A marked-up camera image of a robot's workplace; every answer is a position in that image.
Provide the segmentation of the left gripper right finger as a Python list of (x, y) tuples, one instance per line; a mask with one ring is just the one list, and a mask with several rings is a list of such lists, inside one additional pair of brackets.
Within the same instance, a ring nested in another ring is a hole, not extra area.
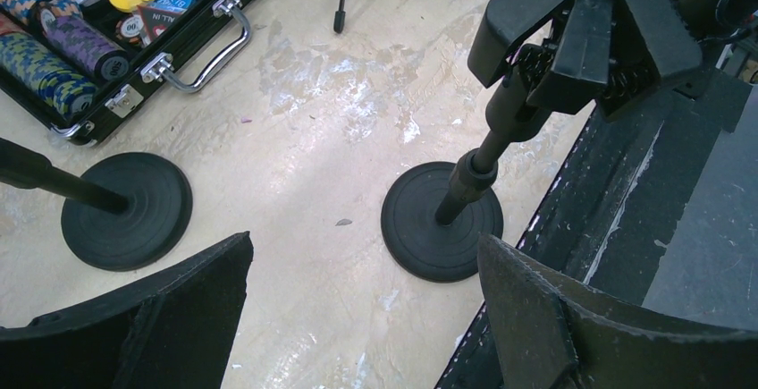
[(492, 235), (477, 243), (508, 388), (754, 388), (757, 334), (664, 315), (585, 285)]

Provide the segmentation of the black round-base mic stand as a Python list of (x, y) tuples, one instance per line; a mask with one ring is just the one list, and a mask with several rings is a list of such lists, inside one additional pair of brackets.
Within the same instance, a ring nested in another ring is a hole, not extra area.
[(179, 166), (147, 152), (110, 156), (77, 176), (44, 155), (1, 141), (1, 181), (64, 199), (63, 239), (84, 263), (123, 272), (169, 253), (186, 232), (193, 195)]

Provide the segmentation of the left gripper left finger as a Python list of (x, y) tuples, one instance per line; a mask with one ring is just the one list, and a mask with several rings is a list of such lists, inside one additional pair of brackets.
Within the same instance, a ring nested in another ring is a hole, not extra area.
[(254, 257), (235, 233), (182, 262), (1, 332), (4, 388), (217, 388)]

